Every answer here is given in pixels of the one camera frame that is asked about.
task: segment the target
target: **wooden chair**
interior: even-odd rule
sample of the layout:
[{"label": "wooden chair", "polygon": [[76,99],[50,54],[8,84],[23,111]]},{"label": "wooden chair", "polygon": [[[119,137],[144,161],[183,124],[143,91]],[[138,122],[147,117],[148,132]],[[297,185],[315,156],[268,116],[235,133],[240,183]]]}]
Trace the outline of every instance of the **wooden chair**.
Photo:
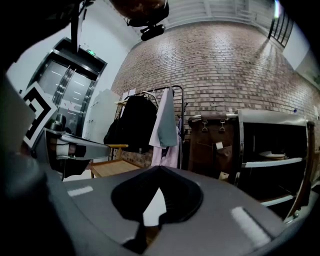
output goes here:
[{"label": "wooden chair", "polygon": [[105,162],[97,162],[91,164],[91,178],[96,176],[107,177],[117,174],[122,174],[126,172],[130,172],[136,169],[142,168],[137,164],[128,162],[127,160],[122,159],[122,149],[127,148],[128,145],[108,145],[112,149],[118,149],[116,154],[116,160],[105,161]]}]

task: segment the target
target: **ceiling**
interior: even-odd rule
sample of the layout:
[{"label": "ceiling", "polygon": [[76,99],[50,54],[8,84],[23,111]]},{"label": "ceiling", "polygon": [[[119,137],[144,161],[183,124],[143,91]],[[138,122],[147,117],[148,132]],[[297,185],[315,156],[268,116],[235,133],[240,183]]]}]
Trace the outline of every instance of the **ceiling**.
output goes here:
[{"label": "ceiling", "polygon": [[[113,8],[109,0],[104,2]],[[274,15],[272,0],[168,0],[168,3],[169,16],[159,23],[167,29],[194,22],[231,21],[251,24],[268,32]],[[139,37],[140,29],[132,27]]]}]

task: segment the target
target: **pink cloth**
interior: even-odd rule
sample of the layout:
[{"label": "pink cloth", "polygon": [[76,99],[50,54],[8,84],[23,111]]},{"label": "pink cloth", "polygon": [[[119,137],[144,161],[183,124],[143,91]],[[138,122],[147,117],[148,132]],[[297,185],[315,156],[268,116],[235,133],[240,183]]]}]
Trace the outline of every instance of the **pink cloth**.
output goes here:
[{"label": "pink cloth", "polygon": [[167,166],[172,168],[178,167],[179,147],[180,147],[180,136],[179,129],[176,128],[176,139],[177,145],[171,146],[168,149],[166,156],[162,157],[162,148],[153,147],[153,156],[151,166]]}]

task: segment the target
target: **gray cloth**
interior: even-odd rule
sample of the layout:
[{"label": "gray cloth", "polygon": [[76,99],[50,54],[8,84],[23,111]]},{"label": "gray cloth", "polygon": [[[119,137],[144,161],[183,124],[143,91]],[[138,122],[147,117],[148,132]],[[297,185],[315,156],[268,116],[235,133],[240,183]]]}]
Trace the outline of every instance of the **gray cloth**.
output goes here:
[{"label": "gray cloth", "polygon": [[174,147],[178,145],[172,87],[169,88],[167,93],[157,133],[161,147]]}]

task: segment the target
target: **black and white sign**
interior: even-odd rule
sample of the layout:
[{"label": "black and white sign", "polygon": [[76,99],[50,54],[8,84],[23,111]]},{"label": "black and white sign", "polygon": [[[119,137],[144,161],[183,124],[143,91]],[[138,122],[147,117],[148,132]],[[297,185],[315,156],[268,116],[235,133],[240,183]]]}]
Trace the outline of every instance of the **black and white sign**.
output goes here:
[{"label": "black and white sign", "polygon": [[24,142],[32,148],[39,133],[56,112],[57,107],[48,99],[37,82],[34,82],[25,91],[23,99],[35,113],[35,119],[23,138]]}]

